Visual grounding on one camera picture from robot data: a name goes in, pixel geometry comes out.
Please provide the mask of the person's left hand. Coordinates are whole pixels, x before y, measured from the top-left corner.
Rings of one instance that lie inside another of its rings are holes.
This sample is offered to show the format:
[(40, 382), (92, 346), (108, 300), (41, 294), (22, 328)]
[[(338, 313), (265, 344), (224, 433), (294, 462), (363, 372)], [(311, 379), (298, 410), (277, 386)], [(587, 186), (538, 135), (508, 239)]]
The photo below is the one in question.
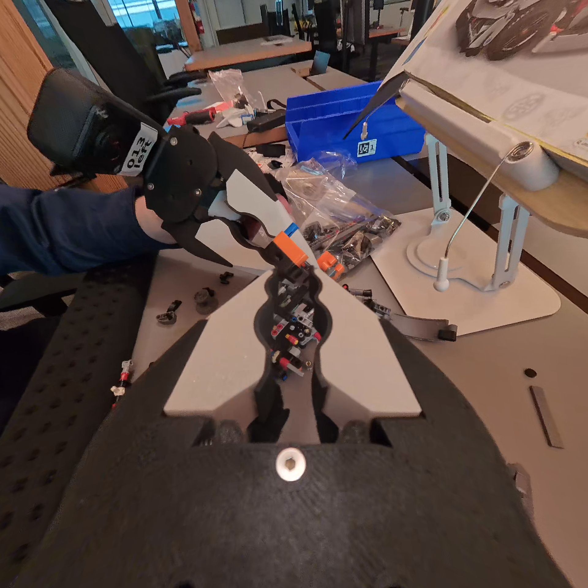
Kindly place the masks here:
[(147, 207), (144, 196), (136, 198), (134, 211), (139, 227), (148, 237), (166, 246), (177, 245), (173, 236), (162, 227), (163, 220)]

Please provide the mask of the red black hand tool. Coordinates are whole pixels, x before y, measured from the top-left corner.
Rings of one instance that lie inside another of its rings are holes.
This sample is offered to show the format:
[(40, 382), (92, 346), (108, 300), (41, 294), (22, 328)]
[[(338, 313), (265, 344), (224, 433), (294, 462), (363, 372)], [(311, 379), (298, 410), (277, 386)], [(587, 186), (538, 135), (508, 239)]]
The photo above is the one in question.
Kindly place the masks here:
[(167, 119), (166, 123), (170, 126), (187, 126), (187, 125), (202, 125), (213, 122), (217, 115), (217, 110), (214, 107), (206, 109), (184, 112), (178, 116), (171, 116)]

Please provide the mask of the lego instruction booklet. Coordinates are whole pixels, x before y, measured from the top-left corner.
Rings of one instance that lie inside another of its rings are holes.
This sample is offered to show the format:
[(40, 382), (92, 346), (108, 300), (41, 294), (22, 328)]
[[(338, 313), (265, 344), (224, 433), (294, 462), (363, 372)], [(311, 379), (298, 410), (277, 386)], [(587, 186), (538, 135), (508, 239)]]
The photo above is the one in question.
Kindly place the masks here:
[(587, 179), (587, 1), (440, 1), (390, 69)]

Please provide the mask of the white book stand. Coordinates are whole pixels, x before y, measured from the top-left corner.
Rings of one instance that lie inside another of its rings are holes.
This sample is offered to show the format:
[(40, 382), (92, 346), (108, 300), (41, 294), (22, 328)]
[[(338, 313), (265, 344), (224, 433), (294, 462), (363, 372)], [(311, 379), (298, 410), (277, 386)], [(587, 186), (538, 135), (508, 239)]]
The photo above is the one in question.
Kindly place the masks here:
[(531, 217), (587, 238), (587, 180), (565, 169), (538, 139), (443, 96), (395, 66), (376, 96), (426, 129), (432, 206), (401, 215), (396, 245), (373, 261), (402, 310), (448, 319), (474, 334), (553, 315), (555, 291), (520, 264)]

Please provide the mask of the black office chair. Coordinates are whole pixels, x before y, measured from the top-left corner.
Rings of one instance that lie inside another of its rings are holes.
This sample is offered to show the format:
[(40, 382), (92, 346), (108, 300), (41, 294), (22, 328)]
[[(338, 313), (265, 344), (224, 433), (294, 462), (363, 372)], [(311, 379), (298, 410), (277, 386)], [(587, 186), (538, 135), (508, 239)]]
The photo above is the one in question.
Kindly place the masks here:
[(199, 96), (196, 79), (154, 73), (118, 23), (107, 25), (91, 1), (45, 2), (68, 38), (118, 98), (163, 124), (181, 99)]

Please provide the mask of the lego car chassis assembly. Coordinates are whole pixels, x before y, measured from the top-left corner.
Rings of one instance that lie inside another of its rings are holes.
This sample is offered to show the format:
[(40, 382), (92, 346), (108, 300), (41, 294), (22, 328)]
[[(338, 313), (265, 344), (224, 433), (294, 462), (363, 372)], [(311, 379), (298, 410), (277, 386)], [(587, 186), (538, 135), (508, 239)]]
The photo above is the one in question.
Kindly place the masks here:
[(303, 377), (313, 367), (303, 357), (310, 343), (319, 343), (321, 334), (314, 326), (315, 303), (311, 298), (309, 265), (300, 266), (289, 258), (276, 267), (278, 278), (270, 330), (270, 359), (275, 379), (281, 383), (290, 376)]

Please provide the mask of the person's left forearm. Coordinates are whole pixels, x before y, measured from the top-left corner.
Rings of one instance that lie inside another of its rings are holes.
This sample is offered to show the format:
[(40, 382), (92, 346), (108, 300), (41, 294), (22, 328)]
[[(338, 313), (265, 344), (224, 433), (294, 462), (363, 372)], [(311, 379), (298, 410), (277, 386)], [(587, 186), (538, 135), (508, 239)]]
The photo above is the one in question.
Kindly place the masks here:
[(60, 187), (48, 191), (1, 185), (1, 274), (81, 273), (162, 249), (139, 227), (137, 187), (105, 194)]

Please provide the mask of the small clear plastic bag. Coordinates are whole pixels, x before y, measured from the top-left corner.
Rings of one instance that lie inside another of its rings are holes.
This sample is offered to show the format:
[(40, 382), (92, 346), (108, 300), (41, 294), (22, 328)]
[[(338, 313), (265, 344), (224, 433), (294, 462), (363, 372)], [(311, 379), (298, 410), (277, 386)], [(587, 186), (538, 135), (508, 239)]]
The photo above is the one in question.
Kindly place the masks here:
[(208, 76), (220, 97), (232, 107), (246, 109), (247, 107), (260, 109), (258, 99), (246, 87), (243, 73), (240, 69), (209, 70)]

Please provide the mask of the grey lego subassembly with curved panel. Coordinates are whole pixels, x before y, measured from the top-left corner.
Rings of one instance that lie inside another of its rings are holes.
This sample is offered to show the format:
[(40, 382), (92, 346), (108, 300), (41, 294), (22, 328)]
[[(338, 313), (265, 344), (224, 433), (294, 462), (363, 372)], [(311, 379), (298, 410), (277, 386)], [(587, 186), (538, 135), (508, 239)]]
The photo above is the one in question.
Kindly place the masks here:
[(380, 319), (390, 322), (401, 334), (418, 341), (447, 341), (455, 342), (458, 338), (458, 328), (447, 319), (426, 319), (394, 313), (390, 308), (379, 304), (370, 289), (355, 289), (348, 284), (342, 285), (359, 302), (363, 303)]

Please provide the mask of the wooden background desk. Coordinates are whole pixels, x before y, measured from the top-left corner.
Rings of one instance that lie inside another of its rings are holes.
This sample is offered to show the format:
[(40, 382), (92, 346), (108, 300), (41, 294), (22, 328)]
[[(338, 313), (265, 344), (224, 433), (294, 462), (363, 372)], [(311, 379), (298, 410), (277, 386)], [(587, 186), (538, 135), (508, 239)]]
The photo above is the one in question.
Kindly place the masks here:
[(196, 51), (186, 61), (184, 70), (214, 70), (239, 63), (307, 53), (311, 49), (310, 42), (284, 35), (243, 40)]

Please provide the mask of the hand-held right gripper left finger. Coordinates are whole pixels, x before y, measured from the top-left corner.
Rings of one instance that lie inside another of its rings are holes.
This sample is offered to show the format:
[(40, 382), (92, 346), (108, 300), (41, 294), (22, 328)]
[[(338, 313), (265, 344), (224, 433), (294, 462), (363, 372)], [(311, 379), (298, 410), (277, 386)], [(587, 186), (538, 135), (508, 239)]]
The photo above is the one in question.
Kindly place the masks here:
[(195, 343), (164, 406), (170, 417), (198, 416), (214, 423), (229, 420), (253, 442), (277, 442), (288, 419), (273, 377), (267, 340), (273, 304), (266, 271), (202, 323)]

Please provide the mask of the orange lego piece with blue pin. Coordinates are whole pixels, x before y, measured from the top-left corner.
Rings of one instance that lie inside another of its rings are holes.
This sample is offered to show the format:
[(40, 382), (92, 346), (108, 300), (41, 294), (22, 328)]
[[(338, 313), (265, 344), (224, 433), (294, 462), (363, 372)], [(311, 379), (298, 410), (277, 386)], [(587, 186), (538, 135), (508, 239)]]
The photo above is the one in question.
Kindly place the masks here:
[(298, 231), (298, 229), (298, 225), (292, 222), (284, 231), (279, 232), (275, 236), (272, 244), (275, 245), (279, 252), (284, 254), (296, 267), (300, 268), (308, 261), (308, 254), (306, 254), (292, 239), (292, 236)]

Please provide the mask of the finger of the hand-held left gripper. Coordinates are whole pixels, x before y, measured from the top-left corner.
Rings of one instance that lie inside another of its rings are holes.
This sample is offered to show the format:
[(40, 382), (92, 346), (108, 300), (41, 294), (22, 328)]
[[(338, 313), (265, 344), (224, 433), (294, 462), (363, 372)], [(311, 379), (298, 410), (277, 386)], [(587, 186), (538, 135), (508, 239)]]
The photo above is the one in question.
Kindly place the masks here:
[(195, 238), (238, 270), (265, 273), (274, 269), (262, 258), (260, 249), (251, 246), (247, 240), (243, 245), (233, 236), (227, 219), (213, 219), (203, 223)]
[[(233, 171), (226, 182), (226, 200), (228, 206), (241, 216), (253, 217), (260, 222), (264, 232), (270, 237), (275, 238), (281, 232), (286, 233), (295, 224), (281, 202), (273, 200), (239, 170)], [(306, 263), (318, 269), (315, 255), (298, 226), (289, 238), (307, 255)], [(272, 259), (268, 247), (257, 248), (257, 252), (265, 262), (275, 266), (277, 262)]]

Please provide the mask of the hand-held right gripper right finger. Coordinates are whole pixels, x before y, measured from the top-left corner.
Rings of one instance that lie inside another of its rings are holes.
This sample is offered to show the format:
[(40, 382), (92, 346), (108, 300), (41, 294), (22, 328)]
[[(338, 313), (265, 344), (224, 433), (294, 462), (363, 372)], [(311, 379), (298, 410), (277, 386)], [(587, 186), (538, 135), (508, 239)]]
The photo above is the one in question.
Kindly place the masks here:
[(378, 315), (321, 270), (312, 276), (320, 334), (312, 376), (319, 443), (334, 443), (349, 422), (418, 418), (422, 408)]

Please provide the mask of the clear bag of lego parts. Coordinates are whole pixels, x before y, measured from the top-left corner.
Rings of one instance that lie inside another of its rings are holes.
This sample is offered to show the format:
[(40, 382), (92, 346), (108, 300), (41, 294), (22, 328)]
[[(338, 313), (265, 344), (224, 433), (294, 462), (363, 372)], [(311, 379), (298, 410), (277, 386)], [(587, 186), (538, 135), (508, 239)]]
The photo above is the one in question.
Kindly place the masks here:
[(357, 267), (401, 227), (401, 220), (369, 202), (343, 180), (357, 171), (348, 152), (321, 151), (273, 173), (316, 259), (332, 254), (343, 273)]

